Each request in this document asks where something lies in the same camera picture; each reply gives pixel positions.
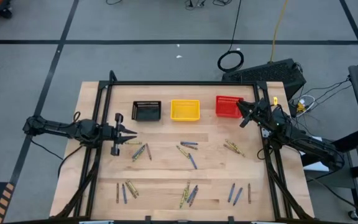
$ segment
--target wooden table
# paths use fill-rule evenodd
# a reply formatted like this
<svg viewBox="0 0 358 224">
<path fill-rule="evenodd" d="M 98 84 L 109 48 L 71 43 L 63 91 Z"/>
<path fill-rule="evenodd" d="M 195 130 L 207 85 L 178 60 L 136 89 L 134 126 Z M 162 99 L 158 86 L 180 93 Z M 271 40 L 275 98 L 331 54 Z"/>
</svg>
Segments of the wooden table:
<svg viewBox="0 0 358 224">
<path fill-rule="evenodd" d="M 97 86 L 97 82 L 82 83 L 76 106 L 76 111 L 81 112 L 80 119 L 92 117 Z M 268 83 L 268 93 L 271 98 L 276 96 L 288 113 L 282 83 Z M 259 127 L 250 122 L 245 128 L 240 128 L 241 119 L 218 118 L 215 115 L 216 95 L 241 96 L 246 101 L 255 101 L 251 86 L 113 86 L 108 122 L 114 125 L 114 114 L 123 114 L 123 125 L 138 132 L 138 138 L 135 140 L 149 144 L 152 161 L 145 152 L 132 162 L 131 156 L 140 147 L 133 145 L 123 145 L 120 156 L 111 156 L 112 143 L 105 142 L 91 218 L 144 220 L 146 215 L 150 215 L 152 220 L 225 221 L 228 216 L 234 216 L 236 221 L 274 220 L 266 166 L 264 161 L 256 156 L 257 151 L 262 148 Z M 172 121 L 170 101 L 175 99 L 200 100 L 201 119 L 196 122 Z M 132 102 L 136 100 L 162 101 L 161 120 L 131 120 Z M 236 143 L 246 157 L 224 148 L 225 139 Z M 180 141 L 199 143 L 198 151 L 186 149 L 194 157 L 197 170 L 176 149 Z M 77 147 L 76 140 L 69 140 L 65 155 Z M 64 163 L 51 215 L 58 213 L 78 188 L 84 154 L 85 150 L 81 150 Z M 293 149 L 283 147 L 281 155 L 289 191 L 305 211 L 314 216 L 299 154 Z M 132 181 L 140 195 L 134 199 L 127 189 L 128 203 L 124 204 L 121 186 L 127 179 Z M 191 180 L 190 189 L 198 184 L 199 191 L 191 207 L 186 203 L 180 209 L 179 204 L 187 180 Z M 236 189 L 233 197 L 240 187 L 244 188 L 236 206 L 232 205 L 234 198 L 231 203 L 227 202 L 234 182 Z M 120 186 L 119 203 L 116 203 L 117 183 Z M 251 204 L 248 204 L 248 183 L 252 191 Z M 85 214 L 87 197 L 88 193 L 84 193 L 81 214 Z M 282 203 L 280 212 L 284 217 Z"/>
</svg>

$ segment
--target yellow cable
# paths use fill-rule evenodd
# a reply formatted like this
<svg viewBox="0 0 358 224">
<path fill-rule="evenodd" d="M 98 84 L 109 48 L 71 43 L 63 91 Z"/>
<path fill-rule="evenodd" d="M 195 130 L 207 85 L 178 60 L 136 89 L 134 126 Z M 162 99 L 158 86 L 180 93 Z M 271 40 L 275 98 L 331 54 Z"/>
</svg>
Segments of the yellow cable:
<svg viewBox="0 0 358 224">
<path fill-rule="evenodd" d="M 280 25 L 281 20 L 283 19 L 284 16 L 284 12 L 285 12 L 285 7 L 287 6 L 288 0 L 285 0 L 283 9 L 281 10 L 281 14 L 280 14 L 280 18 L 278 19 L 276 28 L 274 28 L 274 36 L 273 36 L 273 44 L 272 44 L 272 54 L 270 56 L 270 62 L 273 62 L 273 55 L 274 55 L 274 44 L 276 42 L 276 34 L 277 34 L 277 30 L 278 30 L 278 26 Z"/>
</svg>

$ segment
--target black floor line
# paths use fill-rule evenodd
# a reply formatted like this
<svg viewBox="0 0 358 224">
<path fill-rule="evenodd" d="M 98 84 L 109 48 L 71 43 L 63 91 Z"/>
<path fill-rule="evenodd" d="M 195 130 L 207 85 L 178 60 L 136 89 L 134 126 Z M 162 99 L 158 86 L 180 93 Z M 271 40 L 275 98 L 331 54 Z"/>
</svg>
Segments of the black floor line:
<svg viewBox="0 0 358 224">
<path fill-rule="evenodd" d="M 357 40 L 358 40 L 358 27 L 357 27 L 356 22 L 351 14 L 351 11 L 349 10 L 349 7 L 347 6 L 345 0 L 339 0 L 339 2 L 341 3 L 341 6 L 342 6 L 343 10 L 345 11 L 347 20 L 349 21 L 349 23 L 353 29 L 353 32 L 356 35 Z"/>
<path fill-rule="evenodd" d="M 49 87 L 52 82 L 53 75 L 55 74 L 55 70 L 56 70 L 57 64 L 59 62 L 60 55 L 63 50 L 64 40 L 66 40 L 66 38 L 67 38 L 67 34 L 68 34 L 68 31 L 70 30 L 71 22 L 73 21 L 74 14 L 75 14 L 76 8 L 78 6 L 78 1 L 79 0 L 73 1 L 73 5 L 71 7 L 70 13 L 68 15 L 68 18 L 67 18 L 67 21 L 65 24 L 65 28 L 63 30 L 62 36 L 60 37 L 60 43 L 56 49 L 55 56 L 53 57 L 53 60 L 51 62 L 50 68 L 49 68 L 48 75 L 45 79 L 44 87 L 42 88 L 40 97 L 38 99 L 37 106 L 35 107 L 34 115 L 40 115 L 42 108 L 44 107 L 45 99 L 47 98 Z M 19 153 L 19 157 L 17 158 L 15 168 L 13 169 L 13 173 L 12 173 L 11 180 L 10 180 L 10 183 L 13 184 L 13 186 L 16 186 L 17 181 L 19 180 L 20 174 L 22 172 L 24 161 L 25 161 L 25 158 L 27 157 L 27 153 L 30 148 L 30 140 L 31 140 L 31 136 L 26 136 L 26 138 L 24 139 L 21 151 Z"/>
<path fill-rule="evenodd" d="M 0 44 L 73 44 L 73 45 L 158 45 L 230 44 L 231 40 L 0 40 Z M 271 45 L 272 40 L 234 40 L 234 44 Z M 276 40 L 277 45 L 358 45 L 358 40 Z"/>
</svg>

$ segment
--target black basket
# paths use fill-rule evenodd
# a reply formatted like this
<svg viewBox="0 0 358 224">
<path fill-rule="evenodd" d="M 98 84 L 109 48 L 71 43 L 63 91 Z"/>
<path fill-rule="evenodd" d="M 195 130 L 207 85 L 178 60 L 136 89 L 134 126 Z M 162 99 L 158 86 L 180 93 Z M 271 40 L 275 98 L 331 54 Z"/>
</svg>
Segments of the black basket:
<svg viewBox="0 0 358 224">
<path fill-rule="evenodd" d="M 161 101 L 134 101 L 132 119 L 135 121 L 159 121 Z"/>
</svg>

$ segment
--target gray floor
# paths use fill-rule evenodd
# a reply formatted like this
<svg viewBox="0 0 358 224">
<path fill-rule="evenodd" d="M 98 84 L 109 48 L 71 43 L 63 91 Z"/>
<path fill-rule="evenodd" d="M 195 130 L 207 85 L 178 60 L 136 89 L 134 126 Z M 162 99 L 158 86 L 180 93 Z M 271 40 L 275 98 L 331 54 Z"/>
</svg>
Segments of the gray floor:
<svg viewBox="0 0 358 224">
<path fill-rule="evenodd" d="M 236 39 L 271 40 L 284 0 L 243 0 Z M 358 0 L 346 0 L 358 26 Z M 0 40 L 59 40 L 73 0 L 15 0 L 14 17 L 0 18 Z M 183 1 L 80 0 L 68 40 L 230 39 L 238 0 L 217 7 L 187 11 Z M 357 40 L 337 0 L 290 1 L 278 40 Z M 218 58 L 228 45 L 65 45 L 47 95 L 42 116 L 71 119 L 80 84 L 119 80 L 220 80 Z M 270 45 L 234 45 L 245 55 L 243 68 L 266 63 Z M 32 115 L 57 49 L 56 45 L 0 44 L 0 181 L 9 181 L 23 143 L 21 131 Z M 358 64 L 358 45 L 278 45 L 275 60 L 293 58 L 302 64 L 305 90 L 346 79 L 347 67 Z M 237 63 L 236 57 L 224 66 Z M 311 94 L 319 96 L 323 91 Z M 336 139 L 358 130 L 358 109 L 352 88 L 332 97 L 305 116 L 310 132 Z M 35 141 L 63 156 L 66 140 L 37 136 Z M 6 222 L 47 218 L 60 161 L 31 145 Z M 329 192 L 310 184 L 315 214 L 323 220 L 351 222 L 345 206 Z M 350 190 L 336 189 L 351 200 Z"/>
</svg>

